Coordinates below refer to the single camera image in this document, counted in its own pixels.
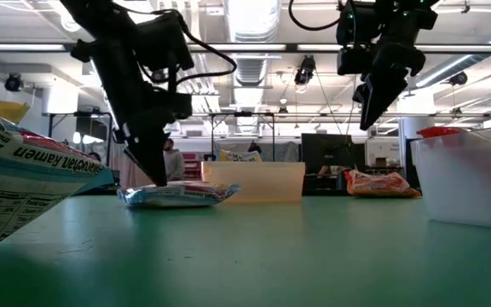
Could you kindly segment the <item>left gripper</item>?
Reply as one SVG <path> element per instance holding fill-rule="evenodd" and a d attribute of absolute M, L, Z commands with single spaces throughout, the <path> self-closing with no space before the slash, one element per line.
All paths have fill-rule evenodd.
<path fill-rule="evenodd" d="M 125 143 L 127 155 L 155 185 L 166 186 L 163 129 L 192 115 L 192 96 L 155 89 L 133 52 L 120 46 L 97 48 L 95 68 L 116 120 L 115 140 Z"/>

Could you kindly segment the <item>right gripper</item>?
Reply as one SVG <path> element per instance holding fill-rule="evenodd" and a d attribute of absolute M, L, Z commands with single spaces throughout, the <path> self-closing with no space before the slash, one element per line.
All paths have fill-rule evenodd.
<path fill-rule="evenodd" d="M 370 71 L 353 94 L 353 101 L 362 104 L 362 130 L 368 130 L 407 87 L 407 75 L 416 76 L 425 65 L 421 50 L 402 43 L 376 44 L 369 55 Z"/>

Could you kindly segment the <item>yellow noodle packet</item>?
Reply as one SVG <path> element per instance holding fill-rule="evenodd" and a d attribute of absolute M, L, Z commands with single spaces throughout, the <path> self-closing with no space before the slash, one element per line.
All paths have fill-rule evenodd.
<path fill-rule="evenodd" d="M 101 162 L 0 117 L 0 242 L 66 198 L 111 182 Z"/>
<path fill-rule="evenodd" d="M 174 181 L 164 187 L 121 188 L 117 195 L 130 207 L 206 207 L 222 203 L 240 190 L 239 184 Z"/>

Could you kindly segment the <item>red Maruchan ramen pack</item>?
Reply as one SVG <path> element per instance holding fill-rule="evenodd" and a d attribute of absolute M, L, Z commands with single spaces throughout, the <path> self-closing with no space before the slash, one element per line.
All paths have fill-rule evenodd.
<path fill-rule="evenodd" d="M 421 193 L 412 188 L 398 173 L 369 175 L 358 170 L 344 173 L 347 192 L 357 197 L 417 198 Z"/>
<path fill-rule="evenodd" d="M 464 130 L 459 127 L 432 126 L 432 127 L 424 128 L 422 130 L 418 130 L 417 134 L 422 136 L 423 138 L 432 138 L 432 137 L 447 136 L 452 134 L 459 134 L 462 132 L 464 132 Z"/>

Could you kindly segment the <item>clear plastic tray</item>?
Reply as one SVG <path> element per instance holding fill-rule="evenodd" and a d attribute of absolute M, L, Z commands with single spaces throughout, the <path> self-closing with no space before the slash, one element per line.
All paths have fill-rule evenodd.
<path fill-rule="evenodd" d="M 491 128 L 411 143 L 428 216 L 491 227 Z"/>

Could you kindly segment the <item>yellow Maruchan ramen pack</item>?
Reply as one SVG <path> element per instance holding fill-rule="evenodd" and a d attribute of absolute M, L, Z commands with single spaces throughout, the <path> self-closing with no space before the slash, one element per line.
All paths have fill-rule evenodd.
<path fill-rule="evenodd" d="M 13 101 L 0 101 L 0 118 L 18 124 L 29 111 L 30 105 Z"/>

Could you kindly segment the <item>white hanging cloth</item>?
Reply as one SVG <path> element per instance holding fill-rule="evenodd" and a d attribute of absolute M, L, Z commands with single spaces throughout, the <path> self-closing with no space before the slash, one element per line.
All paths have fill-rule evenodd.
<path fill-rule="evenodd" d="M 114 143 L 110 153 L 110 167 L 119 172 L 120 185 L 134 188 L 150 185 L 149 177 L 125 154 L 125 145 Z"/>

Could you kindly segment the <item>red shelf rack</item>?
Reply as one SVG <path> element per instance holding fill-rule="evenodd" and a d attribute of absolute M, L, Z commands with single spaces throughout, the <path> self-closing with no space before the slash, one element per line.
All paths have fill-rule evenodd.
<path fill-rule="evenodd" d="M 183 178 L 188 181 L 199 181 L 202 177 L 202 158 L 199 153 L 183 153 L 184 174 Z"/>

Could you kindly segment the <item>black monitor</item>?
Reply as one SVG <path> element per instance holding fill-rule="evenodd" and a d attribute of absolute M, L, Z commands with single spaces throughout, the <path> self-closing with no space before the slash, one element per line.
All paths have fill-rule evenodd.
<path fill-rule="evenodd" d="M 302 134 L 301 149 L 307 174 L 317 174 L 323 166 L 354 165 L 350 135 Z"/>

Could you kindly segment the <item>orange plastic tray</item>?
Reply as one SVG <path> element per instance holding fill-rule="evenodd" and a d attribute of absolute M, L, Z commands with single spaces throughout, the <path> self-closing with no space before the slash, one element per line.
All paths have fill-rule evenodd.
<path fill-rule="evenodd" d="M 224 206 L 293 204 L 302 199 L 304 162 L 205 161 L 201 170 L 205 182 L 241 186 Z"/>

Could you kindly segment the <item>green table mat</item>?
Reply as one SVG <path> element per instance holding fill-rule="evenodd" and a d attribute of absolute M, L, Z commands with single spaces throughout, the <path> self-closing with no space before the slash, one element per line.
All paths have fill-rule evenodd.
<path fill-rule="evenodd" d="M 73 197 L 0 243 L 0 307 L 491 307 L 491 229 L 420 200 Z"/>

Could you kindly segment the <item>black station frame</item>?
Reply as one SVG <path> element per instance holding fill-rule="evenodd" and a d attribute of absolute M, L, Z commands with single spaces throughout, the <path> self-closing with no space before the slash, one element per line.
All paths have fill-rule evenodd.
<path fill-rule="evenodd" d="M 84 153 L 96 152 L 105 165 L 111 161 L 113 147 L 113 116 L 100 110 L 74 113 L 44 113 L 48 122 L 48 137 Z"/>
<path fill-rule="evenodd" d="M 207 117 L 210 118 L 210 123 L 211 123 L 211 157 L 212 161 L 215 161 L 215 127 L 219 124 L 215 124 L 215 118 L 216 117 L 222 117 L 222 121 L 224 121 L 227 117 L 234 117 L 234 118 L 252 118 L 252 117 L 260 117 L 265 124 L 268 124 L 269 127 L 272 129 L 272 160 L 273 162 L 276 161 L 275 158 L 275 113 L 272 112 L 264 112 L 264 113 L 255 113 L 255 112 L 249 112 L 249 111 L 238 111 L 238 112 L 233 112 L 233 113 L 207 113 Z M 271 121 L 268 122 L 265 120 L 265 118 L 271 118 Z"/>

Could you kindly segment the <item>silver ventilation duct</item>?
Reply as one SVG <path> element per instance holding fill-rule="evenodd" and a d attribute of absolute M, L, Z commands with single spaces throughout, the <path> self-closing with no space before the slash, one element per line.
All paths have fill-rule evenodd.
<path fill-rule="evenodd" d="M 281 0 L 224 0 L 229 40 L 233 43 L 272 43 L 280 22 Z M 262 105 L 269 59 L 266 54 L 235 58 L 234 104 L 239 112 L 258 111 Z"/>

